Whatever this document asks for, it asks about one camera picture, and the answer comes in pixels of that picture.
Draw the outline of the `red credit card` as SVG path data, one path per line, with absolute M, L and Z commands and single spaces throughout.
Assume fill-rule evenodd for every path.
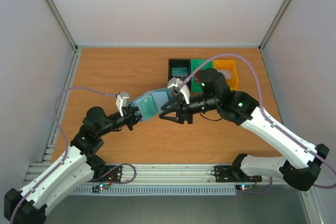
M 194 80 L 194 82 L 195 83 L 199 83 L 199 74 L 200 74 L 200 70 L 199 71 L 197 71 L 196 73 L 195 73 L 195 75 L 194 75 L 194 77 L 193 77 L 193 80 Z

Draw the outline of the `teal blue card holder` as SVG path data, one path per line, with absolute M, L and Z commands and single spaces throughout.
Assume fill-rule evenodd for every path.
M 161 107 L 172 99 L 168 88 L 151 90 L 137 97 L 131 102 L 132 107 L 137 107 L 136 115 L 141 115 L 140 122 L 145 122 L 160 114 Z

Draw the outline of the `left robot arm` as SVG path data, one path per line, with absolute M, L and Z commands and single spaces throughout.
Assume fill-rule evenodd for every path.
M 4 217 L 10 223 L 44 223 L 47 215 L 65 197 L 86 182 L 120 183 L 112 174 L 116 165 L 107 169 L 96 153 L 103 145 L 102 137 L 118 132 L 123 126 L 133 129 L 141 120 L 137 107 L 128 105 L 120 112 L 106 115 L 103 108 L 90 108 L 79 132 L 61 156 L 43 173 L 20 190 L 10 189 L 4 196 Z

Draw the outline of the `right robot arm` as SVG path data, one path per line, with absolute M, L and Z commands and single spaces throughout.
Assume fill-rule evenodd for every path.
M 311 144 L 275 120 L 252 96 L 242 91 L 232 91 L 224 75 L 214 68 L 198 74 L 202 94 L 190 95 L 182 80 L 172 78 L 168 89 L 174 94 L 161 107 L 159 117 L 183 124 L 193 122 L 195 114 L 215 110 L 221 119 L 232 122 L 256 134 L 275 148 L 280 157 L 254 157 L 238 154 L 230 168 L 214 168 L 216 180 L 228 178 L 242 182 L 245 178 L 270 177 L 283 179 L 291 187 L 308 191 L 316 182 L 322 161 L 329 148 L 324 144 Z

